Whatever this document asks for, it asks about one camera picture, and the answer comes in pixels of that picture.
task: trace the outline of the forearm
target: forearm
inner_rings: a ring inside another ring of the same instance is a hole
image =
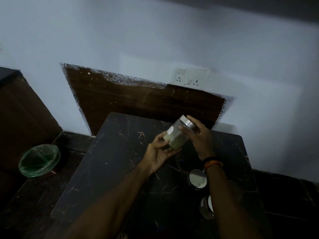
[[[222,239],[262,238],[248,220],[244,208],[237,201],[220,165],[207,169],[209,191],[214,215]]]
[[[138,164],[117,186],[81,214],[66,233],[66,238],[115,238],[148,176],[149,168],[143,163]]]

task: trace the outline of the silver jar lid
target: silver jar lid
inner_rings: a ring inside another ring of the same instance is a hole
[[[194,132],[196,131],[197,126],[196,126],[194,123],[192,123],[189,119],[187,119],[186,116],[181,115],[180,120],[181,120],[186,126],[188,126],[191,130],[193,130]]]

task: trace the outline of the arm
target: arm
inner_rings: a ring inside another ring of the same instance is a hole
[[[199,158],[203,161],[205,158],[215,157],[209,129],[197,119],[191,116],[187,118],[198,126],[199,131],[192,133],[182,127],[181,130],[193,142]],[[220,237],[222,239],[262,238],[258,230],[249,223],[247,214],[234,196],[222,167],[214,164],[206,173]]]
[[[169,143],[169,140],[159,141],[162,137],[163,133],[155,137],[136,168],[99,201],[86,209],[71,225],[64,238],[116,238],[143,183],[168,157],[177,153],[171,148],[162,150]]]

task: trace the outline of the finger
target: finger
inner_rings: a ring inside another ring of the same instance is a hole
[[[173,148],[168,148],[168,149],[163,150],[163,152],[165,152],[167,154],[169,152],[172,152],[173,150],[174,150]]]
[[[187,128],[180,126],[179,129],[181,130],[182,133],[184,133],[186,136],[189,137],[190,140],[194,139],[196,134],[193,133],[192,131],[188,130]]]
[[[153,142],[158,142],[158,141],[160,140],[160,138],[163,138],[163,136],[165,135],[165,133],[166,133],[166,131],[161,132],[160,134],[158,134],[158,135],[154,138]]]
[[[158,141],[151,143],[154,148],[163,148],[169,143],[169,140]]]
[[[167,156],[167,158],[169,158],[169,157],[171,157],[171,156],[177,154],[177,153],[180,152],[180,151],[181,151],[181,148],[178,149],[177,151],[176,151],[176,150],[173,150],[173,151],[167,153],[166,156]]]
[[[202,124],[199,120],[197,120],[196,118],[188,115],[187,118],[194,123],[200,130],[205,128],[205,125]]]

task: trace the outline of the power socket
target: power socket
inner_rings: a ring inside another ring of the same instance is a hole
[[[203,90],[211,68],[178,64],[172,74],[171,84]]]

